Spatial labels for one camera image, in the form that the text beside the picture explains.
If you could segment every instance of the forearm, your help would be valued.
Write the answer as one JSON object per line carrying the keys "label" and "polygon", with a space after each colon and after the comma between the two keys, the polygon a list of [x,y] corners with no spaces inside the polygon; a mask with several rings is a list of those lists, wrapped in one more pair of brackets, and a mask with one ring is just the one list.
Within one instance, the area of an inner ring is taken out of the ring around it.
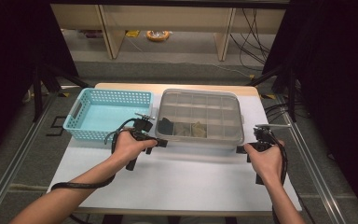
{"label": "forearm", "polygon": [[[111,157],[70,182],[94,184],[114,175],[126,164]],[[34,201],[17,215],[12,223],[60,223],[95,189],[55,189]]]}
{"label": "forearm", "polygon": [[305,223],[284,190],[280,180],[264,182],[280,223]]}

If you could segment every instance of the plastic container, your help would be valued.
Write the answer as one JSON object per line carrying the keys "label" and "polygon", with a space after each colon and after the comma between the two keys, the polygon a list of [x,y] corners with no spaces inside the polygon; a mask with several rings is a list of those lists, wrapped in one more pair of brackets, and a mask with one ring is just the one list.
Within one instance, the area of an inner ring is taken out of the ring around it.
{"label": "plastic container", "polygon": [[244,141],[237,96],[231,92],[167,89],[158,111],[156,137],[169,144],[233,148]]}
{"label": "plastic container", "polygon": [[80,140],[104,140],[135,113],[150,116],[153,93],[84,89],[77,97],[63,128]]}

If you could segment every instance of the gray floor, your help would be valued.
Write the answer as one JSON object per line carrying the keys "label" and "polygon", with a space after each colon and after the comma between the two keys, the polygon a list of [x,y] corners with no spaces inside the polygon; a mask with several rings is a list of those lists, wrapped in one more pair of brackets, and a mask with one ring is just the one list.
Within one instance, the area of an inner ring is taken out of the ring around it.
{"label": "gray floor", "polygon": [[[195,83],[214,85],[244,85],[250,75],[258,77],[263,64],[246,56],[240,57],[240,51],[231,40],[224,62],[217,60],[213,34],[176,33],[161,43],[150,42],[141,32],[136,38],[126,38],[115,60],[107,57],[102,39],[89,39],[77,31],[63,31],[63,35],[71,50],[79,75],[90,84],[98,82],[141,82],[141,83]],[[234,35],[240,43],[240,35]],[[274,35],[261,35],[261,43],[270,47]],[[259,50],[247,47],[248,50],[262,57]],[[241,61],[250,68],[244,68]],[[71,83],[60,80],[62,85]],[[273,78],[257,89],[261,94],[271,94],[270,86]],[[20,170],[17,172],[10,189],[0,206],[0,223],[8,223],[26,204],[46,192],[48,184],[54,176],[63,152],[70,139],[70,134],[63,132],[58,137],[47,137],[49,133],[59,133],[61,129],[51,128],[57,116],[66,116],[71,108],[76,92],[66,97],[57,97],[40,131],[26,155]],[[274,99],[263,98],[265,107],[276,105]],[[33,102],[23,105],[18,116],[10,124],[5,140],[0,145],[0,179],[10,164],[11,159],[20,147],[22,139],[32,125]],[[344,176],[334,161],[326,155],[328,148],[317,131],[312,119],[309,118],[304,106],[296,107],[297,125],[320,169],[324,180],[338,202],[343,216],[348,223],[358,223],[358,201],[351,191]],[[273,120],[280,114],[268,117]],[[283,116],[277,117],[272,123],[284,124]],[[293,136],[288,130],[280,130],[275,134],[287,145],[289,157],[289,175],[293,186],[303,202],[301,215],[311,223],[310,216],[316,223],[331,223],[326,208],[318,194],[309,171]],[[102,223],[103,215],[80,214],[80,217],[92,223]],[[271,217],[238,217],[239,223],[273,223]],[[67,219],[65,223],[74,223]]]}

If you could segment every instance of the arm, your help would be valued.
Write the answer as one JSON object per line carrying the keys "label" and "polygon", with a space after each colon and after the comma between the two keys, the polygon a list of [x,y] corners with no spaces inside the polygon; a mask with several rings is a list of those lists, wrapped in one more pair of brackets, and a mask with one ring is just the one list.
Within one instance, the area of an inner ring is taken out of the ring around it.
{"label": "arm", "polygon": [[[108,159],[70,182],[99,183],[117,173],[147,147],[156,145],[155,140],[136,141],[130,133],[122,132],[116,150]],[[22,210],[10,223],[61,223],[95,189],[55,189],[40,197]]]}
{"label": "arm", "polygon": [[275,213],[282,224],[305,223],[302,216],[287,195],[281,183],[282,157],[277,146],[258,152],[251,145],[244,146],[249,154],[252,166],[263,179]]}

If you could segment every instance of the floor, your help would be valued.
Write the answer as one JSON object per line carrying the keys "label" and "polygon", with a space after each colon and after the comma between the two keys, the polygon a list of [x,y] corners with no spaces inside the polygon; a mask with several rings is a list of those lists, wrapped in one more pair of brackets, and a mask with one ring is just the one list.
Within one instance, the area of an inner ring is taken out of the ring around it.
{"label": "floor", "polygon": [[[158,82],[154,77],[155,74],[162,76],[165,74],[169,78],[166,77],[163,81],[172,82],[173,79],[170,78],[177,75],[175,72],[181,71],[183,73],[191,72],[191,76],[188,77],[184,74],[184,77],[187,78],[186,81],[189,82],[192,80],[201,82],[199,79],[191,78],[203,77],[208,79],[202,80],[204,82],[226,83],[236,81],[239,85],[244,85],[252,76],[260,76],[263,64],[259,61],[264,61],[261,51],[250,45],[247,45],[246,48],[261,60],[258,61],[245,53],[240,54],[238,46],[233,41],[235,39],[240,46],[242,45],[243,37],[239,34],[234,34],[233,39],[230,39],[224,62],[217,60],[213,34],[172,32],[168,40],[157,43],[147,40],[145,32],[141,32],[138,37],[126,37],[124,39],[120,53],[113,61],[107,57],[106,48],[101,38],[86,38],[84,34],[72,30],[63,30],[62,34],[69,50],[71,50],[80,77],[90,83],[116,80]],[[259,36],[260,43],[266,48],[270,48],[273,40],[274,35]],[[250,41],[254,46],[258,45],[254,38]],[[113,76],[110,66],[123,69],[123,73],[127,76]],[[129,71],[135,75],[133,77],[128,75]],[[61,80],[61,82],[62,85],[71,85],[65,80]],[[262,94],[262,103],[265,108],[275,106],[279,103],[279,99],[284,99],[284,94],[276,95],[270,90],[272,82],[273,78],[257,86]],[[0,204],[0,223],[7,223],[26,204],[46,192],[71,137],[68,133],[59,133],[59,129],[51,128],[51,124],[57,121],[58,116],[67,114],[75,98],[76,94],[70,93],[69,96],[56,97],[52,103],[49,115],[38,130],[39,134],[33,142],[34,146],[27,152],[21,168],[11,180],[9,190]],[[32,128],[33,102],[25,103],[18,114],[16,120],[13,120],[7,130],[5,141],[0,145],[0,180],[5,175],[11,159],[16,155],[17,148],[21,147],[22,139],[27,136],[28,130]],[[319,135],[306,107],[297,105],[296,114],[296,125],[305,139],[307,149],[314,159],[327,189],[334,196],[340,212],[346,222],[358,223],[356,196],[334,160],[327,156],[328,148],[325,147],[323,137]],[[268,120],[270,123],[283,124],[290,119],[281,112],[280,108],[276,108],[268,113]],[[46,138],[49,133],[60,134],[60,138],[52,141],[51,138]],[[298,150],[299,146],[293,134],[287,130],[280,130],[275,134],[282,136],[287,144],[290,161],[289,175],[304,208],[301,215],[307,223],[337,223],[332,220],[326,210],[323,197],[318,188],[315,187],[315,180],[312,179],[312,175],[306,167],[304,157]],[[104,223],[103,215],[79,214],[78,216],[88,222]],[[271,217],[238,217],[237,221],[238,223],[273,223]],[[64,223],[75,222],[68,218]]]}

